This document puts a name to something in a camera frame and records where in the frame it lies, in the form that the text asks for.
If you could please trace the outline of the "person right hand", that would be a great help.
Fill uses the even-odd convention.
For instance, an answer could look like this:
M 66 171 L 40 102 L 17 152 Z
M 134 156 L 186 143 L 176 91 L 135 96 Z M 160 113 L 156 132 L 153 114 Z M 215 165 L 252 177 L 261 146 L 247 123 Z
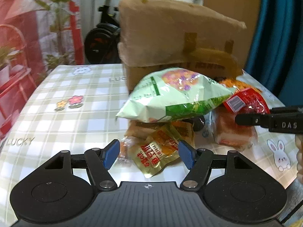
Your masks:
M 303 184 L 303 159 L 302 159 L 302 153 L 303 153 L 303 136 L 296 134 L 295 135 L 295 144 L 298 148 L 298 152 L 296 155 L 297 158 L 297 179 L 298 181 Z

